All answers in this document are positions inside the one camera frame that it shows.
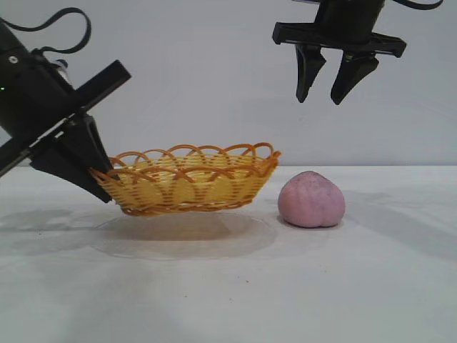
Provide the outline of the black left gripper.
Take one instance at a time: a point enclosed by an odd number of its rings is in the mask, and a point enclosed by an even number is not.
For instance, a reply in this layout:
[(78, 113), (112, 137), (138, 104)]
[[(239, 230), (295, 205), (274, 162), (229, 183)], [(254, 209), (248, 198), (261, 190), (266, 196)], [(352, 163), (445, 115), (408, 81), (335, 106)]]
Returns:
[(14, 30), (32, 29), (1, 22), (1, 128), (10, 136), (1, 145), (1, 173), (29, 159), (34, 169), (110, 202), (89, 171), (112, 169), (89, 110), (128, 81), (130, 73), (116, 60), (74, 88), (67, 63), (46, 58), (54, 48), (29, 51)]

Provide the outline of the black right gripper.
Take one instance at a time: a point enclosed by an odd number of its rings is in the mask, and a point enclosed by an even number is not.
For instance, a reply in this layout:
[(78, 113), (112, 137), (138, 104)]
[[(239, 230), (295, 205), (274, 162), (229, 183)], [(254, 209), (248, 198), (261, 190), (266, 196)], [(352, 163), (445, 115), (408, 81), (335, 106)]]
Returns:
[(303, 103), (315, 78), (326, 63), (321, 48), (343, 52), (331, 88), (331, 100), (339, 105), (366, 76), (375, 71), (376, 54), (401, 57), (406, 42), (394, 36), (377, 34), (375, 23), (383, 1), (321, 1), (312, 23), (277, 22), (275, 44), (295, 44), (297, 60), (296, 98)]

